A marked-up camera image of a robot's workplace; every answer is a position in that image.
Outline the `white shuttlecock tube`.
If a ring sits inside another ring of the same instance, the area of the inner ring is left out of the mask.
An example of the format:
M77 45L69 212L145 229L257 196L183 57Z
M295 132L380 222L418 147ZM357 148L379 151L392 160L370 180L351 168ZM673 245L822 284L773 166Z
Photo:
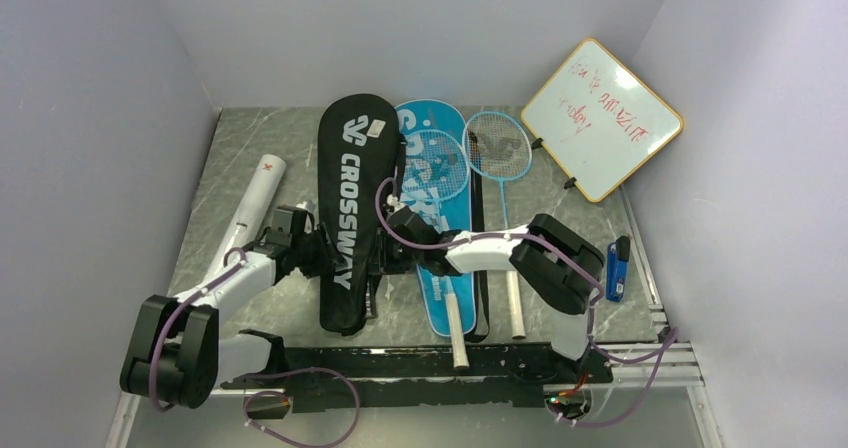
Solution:
M286 169L283 159L263 155L247 185L203 278L206 282L224 267L226 253L253 240L268 212Z

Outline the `black racket cover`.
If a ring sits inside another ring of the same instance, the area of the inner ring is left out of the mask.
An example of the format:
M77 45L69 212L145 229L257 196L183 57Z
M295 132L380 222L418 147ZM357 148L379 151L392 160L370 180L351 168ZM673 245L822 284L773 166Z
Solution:
M350 336L365 326L369 264L378 243L375 197L394 175L400 151L397 112L378 95L345 96L320 119L318 218L340 260L320 279L319 322L326 331Z

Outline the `blue white badminton racket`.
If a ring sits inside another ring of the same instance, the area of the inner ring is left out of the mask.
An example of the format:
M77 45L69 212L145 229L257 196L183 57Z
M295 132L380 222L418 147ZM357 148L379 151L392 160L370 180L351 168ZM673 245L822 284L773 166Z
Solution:
M471 169L480 176L498 183L504 230L493 233L486 243L487 268L506 273L507 300L511 337L526 337L518 272L510 263L510 250L519 242L509 230L505 183L526 174L532 162L529 139L520 124L511 116L495 111L473 115L463 132L464 150Z

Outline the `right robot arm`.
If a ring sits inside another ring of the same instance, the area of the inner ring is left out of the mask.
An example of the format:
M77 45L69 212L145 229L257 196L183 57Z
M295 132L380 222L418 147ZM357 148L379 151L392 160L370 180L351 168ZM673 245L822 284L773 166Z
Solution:
M549 357L553 376L576 381L588 368L597 293L603 289L604 256L576 232L547 214L501 231L438 231L408 205L378 210L378 220L414 262L431 274L515 271L559 313Z

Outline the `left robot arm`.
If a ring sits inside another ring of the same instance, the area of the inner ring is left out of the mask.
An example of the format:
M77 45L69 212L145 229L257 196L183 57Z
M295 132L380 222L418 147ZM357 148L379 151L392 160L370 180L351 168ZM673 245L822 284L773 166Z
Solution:
M141 304L120 389L150 399L164 412L197 408L219 385L241 377L262 388L278 385L289 368L283 338L255 329L222 338L221 328L293 271L313 278L332 273L334 262L312 203L276 207L270 225L227 251L211 279L175 296L152 295Z

